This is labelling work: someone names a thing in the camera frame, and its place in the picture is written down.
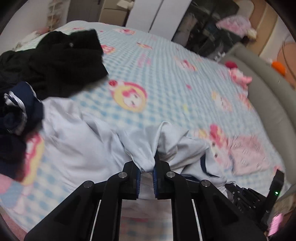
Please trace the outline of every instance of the bedsheet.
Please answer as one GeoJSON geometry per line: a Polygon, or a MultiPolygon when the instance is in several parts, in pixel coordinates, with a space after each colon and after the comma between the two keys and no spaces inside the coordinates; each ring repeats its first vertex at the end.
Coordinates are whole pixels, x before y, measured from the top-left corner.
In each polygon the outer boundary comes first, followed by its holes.
{"type": "MultiPolygon", "coordinates": [[[[164,38],[103,23],[70,22],[58,30],[97,30],[109,77],[72,96],[81,108],[121,128],[142,128],[169,121],[190,134],[215,141],[217,161],[229,157],[228,138],[252,136],[268,159],[266,170],[236,175],[231,165],[221,166],[229,179],[266,195],[281,157],[270,143],[260,118],[235,85],[225,66],[202,58],[164,38]]],[[[42,36],[21,50],[34,48],[42,36]]],[[[42,131],[28,140],[27,175],[22,183],[1,177],[0,203],[24,230],[32,229],[70,193],[59,181],[58,166],[45,155],[42,131]]],[[[285,184],[282,193],[289,187],[285,184]]],[[[120,239],[172,240],[171,219],[122,218],[120,239]],[[151,229],[158,231],[152,235],[151,229]]]]}

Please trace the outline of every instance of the white wardrobe door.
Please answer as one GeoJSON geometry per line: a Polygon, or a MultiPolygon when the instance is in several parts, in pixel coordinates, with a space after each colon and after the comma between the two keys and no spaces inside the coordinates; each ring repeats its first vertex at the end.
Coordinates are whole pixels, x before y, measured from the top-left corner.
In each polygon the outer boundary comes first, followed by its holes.
{"type": "Polygon", "coordinates": [[[191,0],[164,0],[149,33],[172,40],[191,0]]]}
{"type": "Polygon", "coordinates": [[[163,0],[135,0],[126,27],[149,32],[162,1],[163,0]]]}

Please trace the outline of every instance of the metal screw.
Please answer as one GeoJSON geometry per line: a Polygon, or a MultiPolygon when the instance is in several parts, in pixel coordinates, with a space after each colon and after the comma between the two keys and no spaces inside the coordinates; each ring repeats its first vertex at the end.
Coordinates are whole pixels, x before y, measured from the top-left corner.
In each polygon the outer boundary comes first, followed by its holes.
{"type": "Polygon", "coordinates": [[[202,180],[202,185],[203,185],[204,187],[208,187],[208,186],[211,185],[211,183],[210,183],[210,181],[208,181],[208,180],[202,180]]]}
{"type": "Polygon", "coordinates": [[[118,173],[118,176],[120,178],[126,178],[128,176],[128,174],[126,172],[120,172],[120,173],[118,173]]]}
{"type": "Polygon", "coordinates": [[[83,186],[84,186],[85,188],[90,188],[90,187],[92,186],[92,181],[85,181],[85,182],[83,183],[83,186]]]}
{"type": "Polygon", "coordinates": [[[174,177],[176,174],[174,173],[174,172],[167,172],[167,177],[170,177],[170,178],[172,178],[172,177],[174,177]]]}

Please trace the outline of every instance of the bed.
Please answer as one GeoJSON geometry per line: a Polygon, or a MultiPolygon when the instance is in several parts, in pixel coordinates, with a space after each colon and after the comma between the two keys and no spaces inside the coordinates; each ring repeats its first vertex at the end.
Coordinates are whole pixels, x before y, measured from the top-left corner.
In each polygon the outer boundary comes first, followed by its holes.
{"type": "MultiPolygon", "coordinates": [[[[228,166],[223,168],[223,174],[239,186],[263,195],[267,195],[276,170],[285,171],[285,166],[287,181],[281,194],[290,183],[296,183],[293,175],[296,97],[288,84],[257,56],[237,45],[221,62],[233,60],[246,75],[253,77],[247,99],[248,92],[233,84],[224,65],[164,38],[84,21],[67,23],[58,30],[69,34],[92,28],[104,49],[109,77],[71,97],[82,110],[120,128],[143,128],[169,121],[190,130],[193,137],[208,141],[212,131],[222,141],[229,137],[255,136],[264,148],[268,168],[238,175],[233,166],[228,166]],[[127,90],[124,97],[118,91],[122,88],[127,90]]],[[[32,40],[21,50],[36,47],[41,38],[32,40]]],[[[43,155],[45,145],[42,131],[28,140],[30,168],[25,182],[2,179],[0,204],[25,231],[32,229],[70,194],[59,181],[58,167],[43,155]]],[[[219,157],[225,155],[218,148],[215,153],[219,157]]],[[[172,220],[122,217],[120,239],[172,240],[172,220]]]]}

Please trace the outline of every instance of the gray upholstered bed rail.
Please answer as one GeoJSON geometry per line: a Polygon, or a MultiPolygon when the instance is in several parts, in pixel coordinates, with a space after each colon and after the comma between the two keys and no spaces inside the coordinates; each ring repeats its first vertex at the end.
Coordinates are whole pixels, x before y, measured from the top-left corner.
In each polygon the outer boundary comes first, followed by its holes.
{"type": "Polygon", "coordinates": [[[252,76],[248,98],[285,167],[287,180],[296,183],[296,92],[264,60],[235,45],[221,60],[234,61],[247,76],[252,76]]]}

